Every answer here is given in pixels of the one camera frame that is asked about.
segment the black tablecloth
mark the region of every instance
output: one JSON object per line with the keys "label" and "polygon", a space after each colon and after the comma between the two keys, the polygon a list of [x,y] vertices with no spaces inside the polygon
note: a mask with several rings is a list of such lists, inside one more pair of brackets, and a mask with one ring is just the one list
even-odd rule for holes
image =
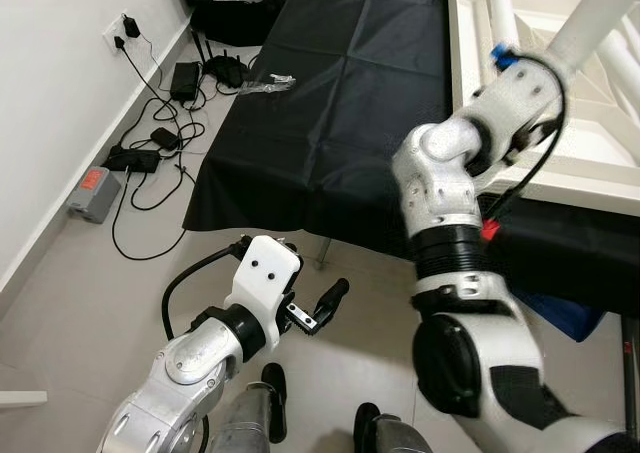
{"label": "black tablecloth", "polygon": [[[390,160],[416,125],[450,116],[449,59],[447,0],[288,0],[252,76],[292,75],[296,86],[236,99],[184,227],[304,229],[410,257]],[[492,250],[516,287],[637,315],[638,231],[634,218],[521,201]],[[583,281],[587,265],[606,281]],[[554,281],[533,281],[544,276]]]}

